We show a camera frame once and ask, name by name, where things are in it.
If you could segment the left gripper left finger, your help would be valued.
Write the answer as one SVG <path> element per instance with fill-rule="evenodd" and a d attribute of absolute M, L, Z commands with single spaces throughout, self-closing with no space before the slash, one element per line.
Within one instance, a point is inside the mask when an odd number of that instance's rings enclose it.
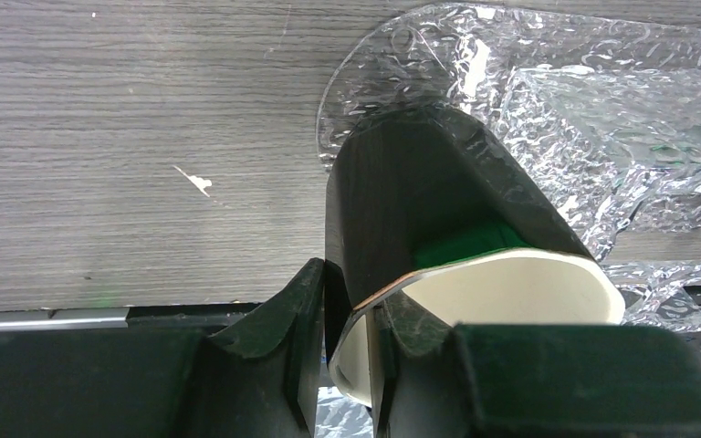
<path fill-rule="evenodd" d="M 324 263 L 234 324 L 0 331 L 0 437 L 310 437 Z"/>

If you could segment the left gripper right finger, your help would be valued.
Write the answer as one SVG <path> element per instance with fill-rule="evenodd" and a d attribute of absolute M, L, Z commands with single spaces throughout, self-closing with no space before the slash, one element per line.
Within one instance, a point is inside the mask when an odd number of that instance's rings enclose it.
<path fill-rule="evenodd" d="M 701 437 L 701 364 L 653 327 L 449 327 L 403 294 L 367 318 L 378 437 Z"/>

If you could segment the black mug cream inside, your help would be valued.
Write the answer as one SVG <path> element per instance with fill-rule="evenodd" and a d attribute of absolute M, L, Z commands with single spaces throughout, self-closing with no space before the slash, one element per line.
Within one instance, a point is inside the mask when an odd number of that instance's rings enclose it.
<path fill-rule="evenodd" d="M 379 110 L 350 130 L 326 201 L 327 355 L 372 404 L 368 327 L 402 299 L 448 326 L 617 324 L 617 288 L 480 120 L 443 104 Z"/>

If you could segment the clear oval textured tray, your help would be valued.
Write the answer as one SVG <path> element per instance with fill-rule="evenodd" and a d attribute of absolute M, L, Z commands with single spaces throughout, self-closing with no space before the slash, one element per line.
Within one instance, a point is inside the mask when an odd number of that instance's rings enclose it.
<path fill-rule="evenodd" d="M 701 334 L 701 29 L 472 3 L 381 25 L 319 105 L 331 171 L 379 110 L 443 104 L 480 120 L 621 294 L 617 324 Z"/>

